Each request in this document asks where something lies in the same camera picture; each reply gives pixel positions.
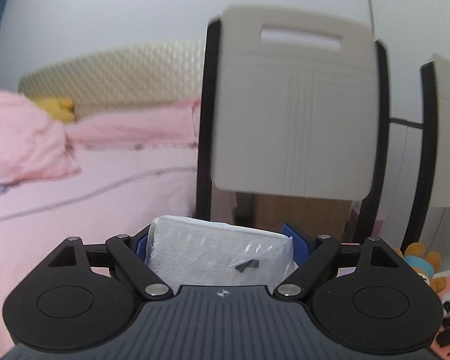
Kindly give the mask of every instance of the white tissue pack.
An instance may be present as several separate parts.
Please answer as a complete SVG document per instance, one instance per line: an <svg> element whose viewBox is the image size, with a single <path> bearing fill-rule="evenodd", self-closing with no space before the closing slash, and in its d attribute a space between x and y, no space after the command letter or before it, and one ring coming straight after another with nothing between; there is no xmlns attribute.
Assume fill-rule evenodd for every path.
<svg viewBox="0 0 450 360"><path fill-rule="evenodd" d="M146 254L145 263L175 293L181 285L273 291L295 269L292 238L181 216L152 221Z"/></svg>

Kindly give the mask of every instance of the wooden panel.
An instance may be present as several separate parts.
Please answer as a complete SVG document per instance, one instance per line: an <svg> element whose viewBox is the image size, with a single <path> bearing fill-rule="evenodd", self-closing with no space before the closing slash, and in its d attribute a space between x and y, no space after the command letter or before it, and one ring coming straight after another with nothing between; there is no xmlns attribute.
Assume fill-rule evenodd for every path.
<svg viewBox="0 0 450 360"><path fill-rule="evenodd" d="M273 195L259 195L256 199L256 228L280 232L283 223L294 222L312 237L330 234L341 239L351 211L349 200Z"/></svg>

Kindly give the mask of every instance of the yellow plush toy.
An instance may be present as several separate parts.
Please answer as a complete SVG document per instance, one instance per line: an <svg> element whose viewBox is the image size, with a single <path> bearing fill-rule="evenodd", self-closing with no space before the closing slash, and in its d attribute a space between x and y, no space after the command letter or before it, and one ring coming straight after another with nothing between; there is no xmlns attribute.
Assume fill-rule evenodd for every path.
<svg viewBox="0 0 450 360"><path fill-rule="evenodd" d="M423 258L425 255L425 246L419 242L410 244L404 254L402 254L398 247L394 248L394 250L424 279L436 294L447 286L446 278L433 277L442 263L442 258L438 252L431 251Z"/></svg>
<svg viewBox="0 0 450 360"><path fill-rule="evenodd" d="M38 108L48 112L56 120L63 123L73 123L73 100L69 97L39 97L31 99Z"/></svg>

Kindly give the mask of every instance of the gray stripe on bed sheet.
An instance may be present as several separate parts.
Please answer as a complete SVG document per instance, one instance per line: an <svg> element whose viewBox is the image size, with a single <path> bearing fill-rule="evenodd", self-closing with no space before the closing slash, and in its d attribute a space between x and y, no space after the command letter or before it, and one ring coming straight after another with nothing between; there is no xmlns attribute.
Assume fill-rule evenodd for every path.
<svg viewBox="0 0 450 360"><path fill-rule="evenodd" d="M165 175L165 174L172 174L172 173L195 173L197 172L197 168L196 167L191 167L191 166L187 166L187 167L173 167L173 168L167 168L167 169L160 169L160 170L149 170L146 172L141 172L141 173L137 173L136 175L121 179L120 181L116 181L115 183L112 183L110 185L107 185L105 187L101 187L93 192L87 193L83 196L80 196L78 198L73 198L73 199L69 199L69 200L64 200L63 202L59 202L59 203L54 203L50 206L43 206L40 208L34 208L33 210L28 210L28 211L23 211L23 212L16 212L15 214L11 214L11 215L4 215L2 217L0 217L0 222L4 222L4 221L8 221L11 219L16 219L16 218L21 218L23 216L27 216L27 215L32 215L32 214L37 214L39 212L43 212L46 210L50 210L53 208L58 208L58 207L63 207L65 205L69 205L69 204L75 204L75 203L79 203L79 202L84 202L85 200L94 198L98 195L101 195L102 193L106 193L108 191L112 191L122 185L128 184L132 181L137 181L140 179L145 179L145 178L149 178L152 176L161 176L161 175Z"/></svg>

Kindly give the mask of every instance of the beige quilted headboard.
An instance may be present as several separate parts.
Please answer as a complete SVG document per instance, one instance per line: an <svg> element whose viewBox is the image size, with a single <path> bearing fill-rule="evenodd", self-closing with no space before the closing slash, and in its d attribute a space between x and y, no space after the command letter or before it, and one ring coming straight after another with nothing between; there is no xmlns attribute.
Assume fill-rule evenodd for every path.
<svg viewBox="0 0 450 360"><path fill-rule="evenodd" d="M205 42L139 44L55 64L20 79L30 98L71 97L77 118L200 97Z"/></svg>

